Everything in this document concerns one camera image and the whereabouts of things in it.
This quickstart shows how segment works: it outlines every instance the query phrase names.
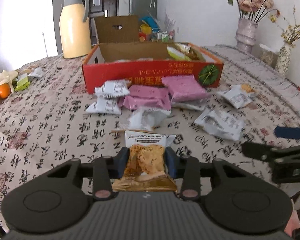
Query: thermos handle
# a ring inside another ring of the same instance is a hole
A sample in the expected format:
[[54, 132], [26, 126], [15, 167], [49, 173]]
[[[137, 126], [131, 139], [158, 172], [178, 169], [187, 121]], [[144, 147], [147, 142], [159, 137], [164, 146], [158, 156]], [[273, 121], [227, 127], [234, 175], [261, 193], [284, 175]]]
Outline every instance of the thermos handle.
[[86, 22], [89, 14], [89, 0], [84, 0], [85, 12], [82, 21]]

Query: plastic wrapper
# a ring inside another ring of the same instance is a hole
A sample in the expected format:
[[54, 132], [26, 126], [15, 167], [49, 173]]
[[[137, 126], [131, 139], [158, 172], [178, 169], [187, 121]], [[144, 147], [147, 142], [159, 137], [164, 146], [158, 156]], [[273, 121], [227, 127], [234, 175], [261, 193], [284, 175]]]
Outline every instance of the plastic wrapper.
[[164, 163], [165, 147], [172, 143], [172, 138], [175, 136], [126, 131], [130, 156], [122, 178], [112, 184], [113, 190], [176, 191], [175, 182], [165, 173]]
[[194, 75], [163, 77], [162, 84], [169, 89], [169, 93], [172, 96], [171, 102], [183, 102], [211, 97], [211, 94], [194, 79]]
[[207, 100], [199, 99], [199, 100], [185, 101], [185, 102], [172, 102], [171, 106], [173, 108], [203, 111], [204, 108], [207, 106]]
[[228, 101], [235, 109], [245, 107], [252, 102], [249, 94], [242, 90], [241, 87], [233, 87], [228, 91], [219, 91], [217, 94]]
[[208, 107], [194, 123], [203, 127], [210, 135], [233, 141], [239, 141], [241, 130], [244, 127], [244, 121], [238, 120], [226, 112], [211, 110]]
[[132, 85], [129, 88], [130, 94], [121, 98], [119, 106], [125, 106], [130, 110], [140, 107], [158, 108], [171, 110], [169, 92], [167, 88]]
[[153, 131], [170, 113], [162, 109], [141, 107], [132, 113], [127, 124], [119, 125], [119, 130]]
[[95, 95], [105, 99], [124, 97], [130, 94], [126, 80], [109, 80], [94, 89]]
[[87, 108], [86, 113], [120, 115], [121, 109], [118, 106], [117, 99], [98, 98], [96, 102]]

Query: tangerine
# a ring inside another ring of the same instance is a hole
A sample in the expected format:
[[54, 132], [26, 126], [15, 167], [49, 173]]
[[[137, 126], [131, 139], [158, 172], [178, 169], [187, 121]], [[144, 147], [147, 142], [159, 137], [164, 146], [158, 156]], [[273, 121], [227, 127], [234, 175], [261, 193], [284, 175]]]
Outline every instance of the tangerine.
[[0, 98], [6, 99], [11, 94], [10, 86], [9, 84], [3, 84], [0, 85]]

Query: flower vase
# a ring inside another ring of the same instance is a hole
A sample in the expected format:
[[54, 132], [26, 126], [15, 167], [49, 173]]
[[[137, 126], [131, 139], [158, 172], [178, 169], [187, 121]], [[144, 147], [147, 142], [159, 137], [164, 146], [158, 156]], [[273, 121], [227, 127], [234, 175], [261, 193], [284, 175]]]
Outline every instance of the flower vase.
[[283, 76], [286, 76], [288, 72], [288, 68], [290, 65], [291, 51], [292, 51], [292, 46], [285, 42], [279, 52], [277, 64], [275, 65], [275, 70]]
[[256, 44], [256, 32], [258, 24], [248, 19], [239, 18], [237, 34], [237, 47], [244, 52], [251, 53], [252, 47]]

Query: wooden door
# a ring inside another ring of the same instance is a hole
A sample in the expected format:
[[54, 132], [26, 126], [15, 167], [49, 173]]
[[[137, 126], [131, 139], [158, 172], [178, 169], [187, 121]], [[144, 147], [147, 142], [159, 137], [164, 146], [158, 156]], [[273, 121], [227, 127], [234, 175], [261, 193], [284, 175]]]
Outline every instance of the wooden door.
[[92, 25], [92, 19], [97, 16], [111, 17], [118, 15], [118, 0], [89, 0], [89, 19], [91, 40], [96, 39], [96, 32]]

